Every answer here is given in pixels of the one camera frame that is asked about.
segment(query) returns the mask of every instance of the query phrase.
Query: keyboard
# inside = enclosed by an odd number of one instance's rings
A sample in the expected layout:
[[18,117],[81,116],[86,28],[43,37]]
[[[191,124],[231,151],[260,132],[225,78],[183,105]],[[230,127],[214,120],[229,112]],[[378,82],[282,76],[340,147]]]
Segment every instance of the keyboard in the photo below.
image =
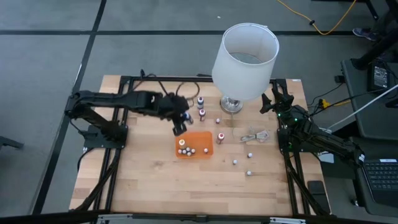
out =
[[364,170],[373,200],[398,208],[398,159],[366,159]]
[[364,168],[372,190],[398,191],[398,162],[396,159],[365,161]]

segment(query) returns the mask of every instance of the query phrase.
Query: yellow cable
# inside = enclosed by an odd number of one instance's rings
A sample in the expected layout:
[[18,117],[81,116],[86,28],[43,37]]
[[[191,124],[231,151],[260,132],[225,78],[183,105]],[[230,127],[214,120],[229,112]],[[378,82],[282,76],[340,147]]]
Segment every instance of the yellow cable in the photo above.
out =
[[[293,13],[295,13],[295,14],[297,14],[297,15],[299,15],[299,16],[302,16],[302,17],[308,19],[308,21],[310,21],[310,22],[312,21],[312,19],[308,18],[306,15],[303,15],[303,14],[301,14],[301,13],[299,13],[299,12],[296,12],[296,11],[294,11],[293,9],[291,9],[290,7],[288,7],[288,6],[287,6],[285,3],[283,3],[281,0],[277,0],[277,1],[278,1],[279,3],[281,3],[282,5],[284,5],[288,10],[292,11]],[[315,29],[318,31],[318,33],[320,33],[321,35],[328,35],[328,34],[330,34],[331,32],[333,32],[333,31],[340,25],[340,23],[343,21],[343,19],[347,16],[348,12],[350,12],[350,10],[353,8],[353,6],[354,6],[355,3],[356,3],[356,0],[353,1],[353,3],[350,5],[350,7],[349,7],[348,10],[346,11],[346,13],[343,15],[343,17],[337,22],[337,24],[336,24],[329,32],[322,33],[322,32],[318,29],[317,25],[315,25],[315,23],[313,23],[312,26],[314,26],[314,28],[315,28]]]
[[341,105],[344,105],[344,104],[349,103],[349,102],[351,102],[351,100],[347,100],[347,101],[344,101],[344,102],[335,104],[335,105],[333,105],[333,106],[341,106]]

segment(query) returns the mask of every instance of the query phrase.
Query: white cable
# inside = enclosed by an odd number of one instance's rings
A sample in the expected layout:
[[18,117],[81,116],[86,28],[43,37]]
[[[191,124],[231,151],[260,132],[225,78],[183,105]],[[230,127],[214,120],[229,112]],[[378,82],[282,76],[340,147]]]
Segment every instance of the white cable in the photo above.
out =
[[333,126],[336,126],[337,124],[340,124],[341,122],[347,120],[348,118],[356,115],[356,113],[359,113],[361,110],[365,109],[365,107],[369,106],[371,103],[375,102],[376,100],[382,98],[384,95],[388,94],[389,92],[391,92],[392,90],[395,90],[398,87],[398,85],[395,85],[394,87],[392,87],[391,89],[385,91],[383,94],[381,94],[380,96],[376,97],[375,99],[373,99],[372,101],[370,101],[369,103],[367,103],[366,105],[364,105],[363,107],[361,107],[359,110],[355,111],[354,113],[352,113],[351,115],[347,116],[346,118],[342,119],[341,121],[332,124],[328,129],[330,129]]

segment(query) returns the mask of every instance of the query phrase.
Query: gray carpet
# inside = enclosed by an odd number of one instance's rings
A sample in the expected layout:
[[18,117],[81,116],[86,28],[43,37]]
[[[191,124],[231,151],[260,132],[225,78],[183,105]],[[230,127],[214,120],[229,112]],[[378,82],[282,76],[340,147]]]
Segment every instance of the gray carpet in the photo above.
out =
[[[350,5],[284,2],[315,19],[322,30],[333,27]],[[379,13],[386,8],[381,2],[375,3]],[[91,30],[99,5],[99,0],[1,0],[0,29]],[[312,30],[305,19],[276,1],[260,0],[113,0],[107,2],[99,29],[224,30],[240,22],[258,22],[272,30]],[[372,24],[367,7],[357,4],[338,30]],[[333,76],[340,74],[341,60],[359,57],[371,47],[367,40],[353,36],[278,39],[280,52],[272,77],[301,79],[307,101],[336,86]],[[141,68],[158,75],[210,73],[220,40],[220,35],[97,36],[81,89],[98,91],[103,75],[138,75]],[[0,151],[2,217],[29,212],[87,41],[88,36],[0,35],[0,135],[25,143],[22,150],[4,147]],[[334,102],[347,96],[343,85],[326,99]],[[351,112],[347,104],[315,120],[325,127]],[[43,212],[67,211],[82,145],[83,138],[69,127]],[[348,180],[326,178],[326,187],[338,217],[398,223],[396,218],[369,215],[353,207]]]

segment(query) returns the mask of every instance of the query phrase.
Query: lamp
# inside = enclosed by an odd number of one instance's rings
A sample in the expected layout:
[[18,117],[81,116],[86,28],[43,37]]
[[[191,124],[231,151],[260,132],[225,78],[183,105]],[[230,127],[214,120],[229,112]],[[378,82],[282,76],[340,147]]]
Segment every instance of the lamp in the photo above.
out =
[[279,42],[266,26],[244,23],[225,31],[211,72],[224,94],[220,104],[225,112],[239,112],[242,101],[267,90],[278,51]]

